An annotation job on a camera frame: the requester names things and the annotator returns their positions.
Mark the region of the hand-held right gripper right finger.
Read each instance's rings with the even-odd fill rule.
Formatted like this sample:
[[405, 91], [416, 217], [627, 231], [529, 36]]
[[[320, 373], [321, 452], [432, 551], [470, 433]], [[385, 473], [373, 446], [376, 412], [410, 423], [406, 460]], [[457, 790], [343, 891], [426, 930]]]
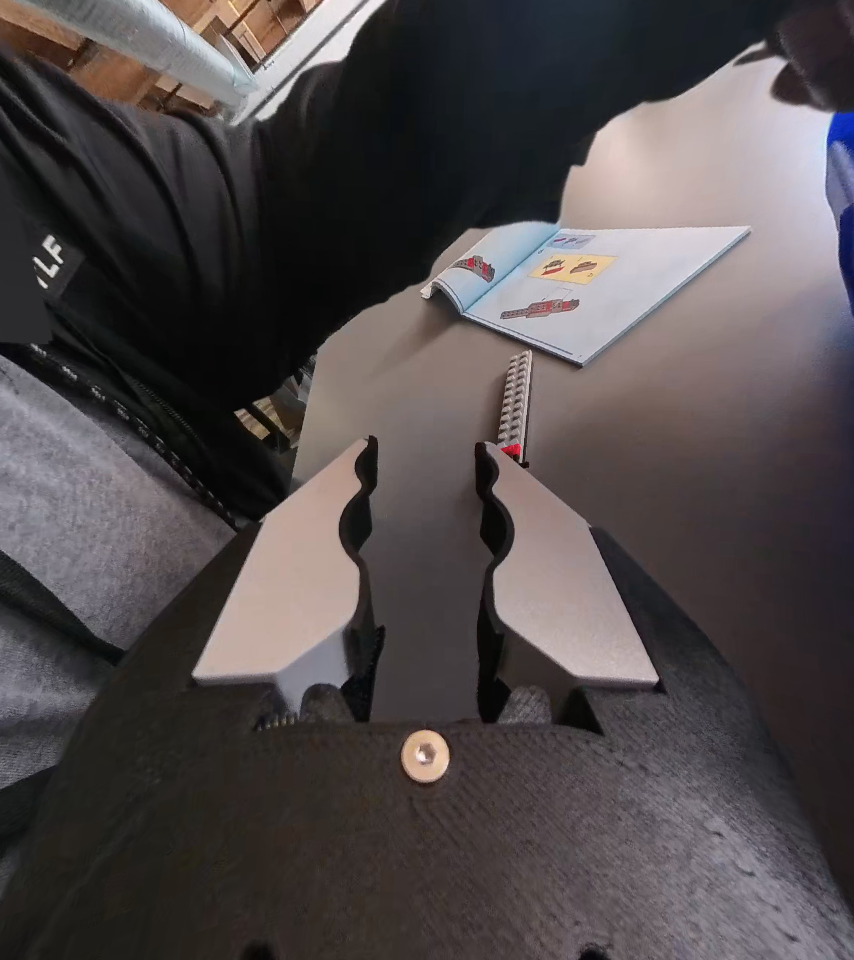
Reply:
[[586, 690], [660, 690], [588, 521], [492, 442], [474, 456], [491, 553], [478, 621], [481, 719], [497, 721], [521, 688], [546, 694], [553, 722], [595, 722]]

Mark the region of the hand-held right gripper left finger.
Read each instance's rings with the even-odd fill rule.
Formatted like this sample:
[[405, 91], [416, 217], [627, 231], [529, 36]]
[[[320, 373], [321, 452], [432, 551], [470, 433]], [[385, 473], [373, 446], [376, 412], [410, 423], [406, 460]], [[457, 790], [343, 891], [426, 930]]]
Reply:
[[295, 708], [314, 685], [372, 675], [379, 642], [361, 547], [378, 452], [374, 436], [358, 439], [261, 521], [193, 667], [196, 684], [263, 682]]

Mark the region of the long grey toy brick plate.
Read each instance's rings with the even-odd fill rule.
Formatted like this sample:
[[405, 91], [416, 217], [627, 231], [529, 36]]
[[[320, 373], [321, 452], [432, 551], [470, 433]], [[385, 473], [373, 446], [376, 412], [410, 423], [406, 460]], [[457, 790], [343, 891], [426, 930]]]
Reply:
[[524, 468], [529, 465], [527, 448], [532, 364], [531, 349], [510, 358], [497, 434], [498, 448]]

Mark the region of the person's left forearm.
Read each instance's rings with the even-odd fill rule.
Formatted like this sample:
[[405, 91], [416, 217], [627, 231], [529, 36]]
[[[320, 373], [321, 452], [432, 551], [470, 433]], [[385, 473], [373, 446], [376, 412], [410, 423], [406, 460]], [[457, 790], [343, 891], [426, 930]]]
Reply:
[[423, 280], [477, 228], [554, 220], [609, 121], [689, 90], [791, 2], [393, 2], [365, 22], [337, 92], [385, 175], [358, 301]]

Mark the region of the person's left hand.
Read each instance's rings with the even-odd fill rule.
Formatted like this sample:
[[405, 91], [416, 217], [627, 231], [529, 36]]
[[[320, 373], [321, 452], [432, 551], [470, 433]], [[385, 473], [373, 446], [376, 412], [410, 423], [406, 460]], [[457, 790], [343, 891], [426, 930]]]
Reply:
[[793, 1], [768, 40], [785, 64], [775, 101], [829, 114], [854, 112], [854, 1]]

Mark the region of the person's grey clothing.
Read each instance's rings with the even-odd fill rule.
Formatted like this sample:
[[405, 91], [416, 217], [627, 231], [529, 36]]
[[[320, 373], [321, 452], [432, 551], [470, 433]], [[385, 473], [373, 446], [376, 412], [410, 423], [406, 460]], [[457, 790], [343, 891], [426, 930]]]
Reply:
[[[0, 552], [124, 652], [234, 535], [135, 427], [0, 354]], [[0, 894], [31, 817], [22, 783], [60, 761], [108, 659], [0, 597]]]

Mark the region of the toy brick instruction booklet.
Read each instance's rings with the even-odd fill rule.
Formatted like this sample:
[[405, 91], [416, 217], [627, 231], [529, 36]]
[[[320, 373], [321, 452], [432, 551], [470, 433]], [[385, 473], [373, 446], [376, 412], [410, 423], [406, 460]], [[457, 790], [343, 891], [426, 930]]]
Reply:
[[494, 228], [422, 290], [457, 315], [583, 367], [751, 233], [748, 225]]

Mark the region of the person's black jacket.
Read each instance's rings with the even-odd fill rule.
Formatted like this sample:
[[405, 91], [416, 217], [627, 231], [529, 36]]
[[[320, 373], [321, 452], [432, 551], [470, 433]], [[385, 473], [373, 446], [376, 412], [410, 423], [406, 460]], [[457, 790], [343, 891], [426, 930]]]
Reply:
[[52, 343], [1, 354], [122, 417], [234, 529], [288, 488], [236, 412], [375, 305], [358, 297], [386, 179], [361, 171], [343, 61], [229, 126], [98, 98], [0, 48], [3, 170], [33, 237], [77, 262], [44, 294]]

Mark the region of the wooden shelving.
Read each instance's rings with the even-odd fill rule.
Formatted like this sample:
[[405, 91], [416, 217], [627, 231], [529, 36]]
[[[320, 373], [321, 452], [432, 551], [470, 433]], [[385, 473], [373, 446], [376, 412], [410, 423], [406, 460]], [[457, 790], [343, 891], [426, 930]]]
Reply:
[[[225, 40], [249, 69], [265, 64], [319, 1], [166, 1], [205, 42]], [[21, 2], [0, 1], [0, 43], [54, 65], [85, 90], [157, 114], [214, 116], [220, 104], [201, 90], [110, 50]]]

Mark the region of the silver ventilation duct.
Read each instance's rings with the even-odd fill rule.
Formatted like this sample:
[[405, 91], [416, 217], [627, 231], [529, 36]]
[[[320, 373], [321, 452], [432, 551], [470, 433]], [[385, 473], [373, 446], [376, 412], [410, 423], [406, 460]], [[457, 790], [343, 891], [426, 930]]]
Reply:
[[86, 39], [124, 54], [230, 108], [257, 93], [254, 75], [159, 1], [26, 1]]

